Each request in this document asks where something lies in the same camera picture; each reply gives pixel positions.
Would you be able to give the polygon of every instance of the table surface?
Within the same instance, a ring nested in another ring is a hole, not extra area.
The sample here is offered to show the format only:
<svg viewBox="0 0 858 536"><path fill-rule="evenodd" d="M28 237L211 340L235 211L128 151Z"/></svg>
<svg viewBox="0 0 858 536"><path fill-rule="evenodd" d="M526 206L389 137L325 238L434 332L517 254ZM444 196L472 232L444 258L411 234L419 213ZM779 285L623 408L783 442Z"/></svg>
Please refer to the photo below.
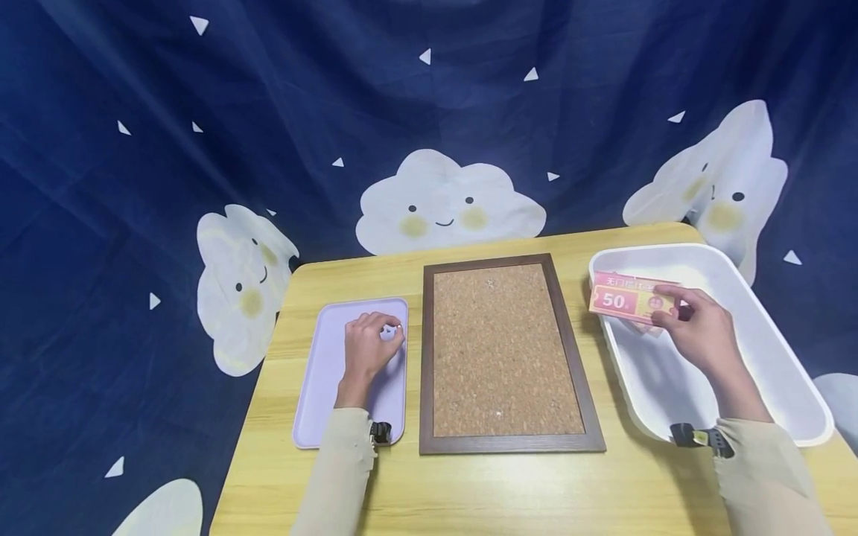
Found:
<svg viewBox="0 0 858 536"><path fill-rule="evenodd" d="M649 439L630 421L596 316L587 311L597 251L700 242L659 224L449 250L307 264L287 289L212 525L212 534L274 535L292 526L316 451L292 424L316 316L329 303L408 301L405 434L380 448L367 489L366 534L729 534L708 449ZM550 252L607 443L605 454L419 456L423 267ZM858 461L835 433L803 450L837 534L858 534Z"/></svg>

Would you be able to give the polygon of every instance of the lavender tray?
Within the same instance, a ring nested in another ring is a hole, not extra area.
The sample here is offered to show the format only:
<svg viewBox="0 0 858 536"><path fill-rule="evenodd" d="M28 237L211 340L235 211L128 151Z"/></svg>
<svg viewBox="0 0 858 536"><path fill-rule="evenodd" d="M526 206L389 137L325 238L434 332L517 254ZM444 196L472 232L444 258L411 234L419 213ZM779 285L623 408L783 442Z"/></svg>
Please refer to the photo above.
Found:
<svg viewBox="0 0 858 536"><path fill-rule="evenodd" d="M299 449L318 449L328 417L334 408L336 387L345 369L346 323L361 313L374 310L402 320L408 337L408 304L402 298L368 299L359 302L325 305L316 319L316 333L310 346L304 384L298 398L298 411L292 427L292 439ZM393 329L379 334L393 336ZM403 344L372 383L367 410L370 419L390 423L391 443L399 441L405 430L405 356Z"/></svg>

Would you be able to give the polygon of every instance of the hand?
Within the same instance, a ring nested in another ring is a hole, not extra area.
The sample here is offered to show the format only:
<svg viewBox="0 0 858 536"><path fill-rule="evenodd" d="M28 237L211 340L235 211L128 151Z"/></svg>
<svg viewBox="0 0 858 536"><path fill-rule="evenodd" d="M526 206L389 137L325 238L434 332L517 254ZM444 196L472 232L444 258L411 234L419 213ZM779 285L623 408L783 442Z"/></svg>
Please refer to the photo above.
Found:
<svg viewBox="0 0 858 536"><path fill-rule="evenodd" d="M665 328L674 340L682 357L700 369L706 376L731 375L745 369L736 333L733 316L712 297L698 288L675 285L656 285L656 292L685 301L691 308L691 318L681 320L683 315L671 316L656 311L652 322Z"/></svg>
<svg viewBox="0 0 858 536"><path fill-rule="evenodd" d="M733 316L712 297L698 288L656 285L656 292L685 301L692 309L691 317L683 319L656 311L652 322L665 328L676 349L703 372L715 391L718 411L724 418L774 422L765 407L763 397L736 344Z"/></svg>
<svg viewBox="0 0 858 536"><path fill-rule="evenodd" d="M384 326L396 326L393 339L381 339ZM372 379L396 355L404 341L402 323L395 316L364 313L346 324L346 371L334 407L364 407Z"/></svg>

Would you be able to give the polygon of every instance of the brown picture frame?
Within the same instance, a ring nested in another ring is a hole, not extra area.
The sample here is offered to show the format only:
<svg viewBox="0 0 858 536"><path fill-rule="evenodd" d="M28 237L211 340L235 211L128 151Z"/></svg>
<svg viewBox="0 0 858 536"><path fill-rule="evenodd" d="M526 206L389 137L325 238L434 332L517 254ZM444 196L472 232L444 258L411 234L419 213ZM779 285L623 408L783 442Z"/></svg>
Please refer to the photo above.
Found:
<svg viewBox="0 0 858 536"><path fill-rule="evenodd" d="M476 270L483 268L505 268L524 264L540 264L548 288L554 319L570 380L575 389L578 410L584 427L583 434L556 434L532 436L474 436L435 437L435 384L434 384L434 281L435 274ZM420 454L489 454L513 452L605 452L605 438L601 433L593 396L587 383L581 362L581 354L575 342L569 313L560 291L560 282L550 253L537 255L480 259L477 261L433 264L423 268L423 351L420 368Z"/></svg>

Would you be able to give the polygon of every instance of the dark blue fabric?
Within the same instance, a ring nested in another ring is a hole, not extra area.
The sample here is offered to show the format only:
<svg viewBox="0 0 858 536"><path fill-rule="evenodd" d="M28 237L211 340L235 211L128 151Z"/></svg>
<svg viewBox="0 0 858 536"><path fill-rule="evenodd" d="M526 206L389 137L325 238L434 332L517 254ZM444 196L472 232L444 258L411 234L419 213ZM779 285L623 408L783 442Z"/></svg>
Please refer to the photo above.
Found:
<svg viewBox="0 0 858 536"><path fill-rule="evenodd" d="M108 534L181 478L206 533L258 370L215 367L197 222L271 209L301 262L363 256L361 194L421 148L502 168L542 234L580 232L764 100L789 177L754 290L811 376L858 375L856 55L850 0L5 6L3 533Z"/></svg>

